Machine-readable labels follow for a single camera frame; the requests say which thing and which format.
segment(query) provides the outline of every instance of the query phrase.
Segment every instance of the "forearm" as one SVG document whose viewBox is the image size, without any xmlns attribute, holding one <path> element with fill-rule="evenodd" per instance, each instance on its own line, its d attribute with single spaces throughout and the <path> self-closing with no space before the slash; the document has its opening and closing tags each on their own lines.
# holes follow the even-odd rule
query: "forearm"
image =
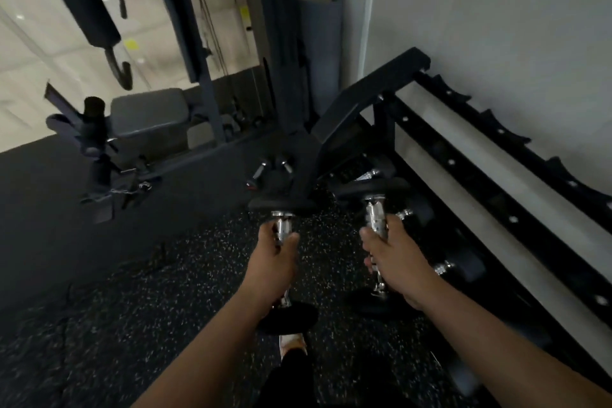
<svg viewBox="0 0 612 408">
<path fill-rule="evenodd" d="M 134 407 L 215 406 L 267 310 L 239 290 L 136 401 Z"/>
<path fill-rule="evenodd" d="M 463 361 L 504 407 L 610 406 L 612 397 L 439 280 L 419 297 Z"/>
</svg>

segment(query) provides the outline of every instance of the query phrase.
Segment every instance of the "gray padded seat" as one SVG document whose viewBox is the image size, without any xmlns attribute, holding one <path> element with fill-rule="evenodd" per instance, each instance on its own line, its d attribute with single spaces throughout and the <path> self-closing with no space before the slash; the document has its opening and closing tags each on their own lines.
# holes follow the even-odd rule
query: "gray padded seat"
<svg viewBox="0 0 612 408">
<path fill-rule="evenodd" d="M 189 108 L 179 88 L 123 95 L 111 102 L 111 131 L 116 137 L 147 133 L 189 120 Z"/>
</svg>

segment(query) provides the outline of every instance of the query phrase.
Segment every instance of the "black pants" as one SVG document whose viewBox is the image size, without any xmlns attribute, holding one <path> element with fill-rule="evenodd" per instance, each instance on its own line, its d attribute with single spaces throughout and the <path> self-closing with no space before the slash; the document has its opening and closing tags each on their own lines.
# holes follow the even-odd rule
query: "black pants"
<svg viewBox="0 0 612 408">
<path fill-rule="evenodd" d="M 318 406 L 310 358 L 300 349 L 289 350 L 259 392 L 255 408 L 311 408 Z"/>
</svg>

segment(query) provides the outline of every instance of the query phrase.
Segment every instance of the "tiled floor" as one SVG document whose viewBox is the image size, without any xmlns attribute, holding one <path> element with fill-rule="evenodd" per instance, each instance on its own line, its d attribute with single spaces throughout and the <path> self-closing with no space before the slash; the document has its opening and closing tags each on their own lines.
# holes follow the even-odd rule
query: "tiled floor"
<svg viewBox="0 0 612 408">
<path fill-rule="evenodd" d="M 324 205 L 297 226 L 293 290 L 294 298 L 319 308 L 309 333 L 319 403 L 357 405 L 365 373 L 386 366 L 417 406 L 477 404 L 456 395 L 436 365 L 424 338 L 429 321 L 386 325 L 343 306 L 343 294 L 368 282 L 367 272 L 351 217 L 329 200 Z M 264 218 L 232 213 L 169 242 L 150 262 L 124 265 L 105 280 L 72 288 L 62 303 L 25 312 L 17 335 L 0 340 L 0 405 L 133 402 L 236 290 Z M 228 405 L 251 406 L 278 362 L 276 339 L 257 335 Z"/>
</svg>

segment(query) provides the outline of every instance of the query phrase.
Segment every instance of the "hand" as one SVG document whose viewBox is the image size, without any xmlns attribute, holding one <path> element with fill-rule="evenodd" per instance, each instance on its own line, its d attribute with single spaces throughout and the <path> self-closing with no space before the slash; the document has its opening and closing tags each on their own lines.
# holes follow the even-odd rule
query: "hand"
<svg viewBox="0 0 612 408">
<path fill-rule="evenodd" d="M 359 234 L 363 249 L 374 257 L 387 284 L 403 294 L 410 305 L 420 309 L 421 301 L 440 278 L 404 230 L 401 219 L 387 215 L 387 227 L 389 238 L 386 242 L 369 227 L 361 228 Z M 370 258 L 366 258 L 364 263 L 371 270 Z"/>
<path fill-rule="evenodd" d="M 257 303 L 269 311 L 291 285 L 297 265 L 297 243 L 300 240 L 294 232 L 285 239 L 279 249 L 272 230 L 274 221 L 262 224 L 259 240 L 251 258 L 240 289 L 255 298 Z"/>
</svg>

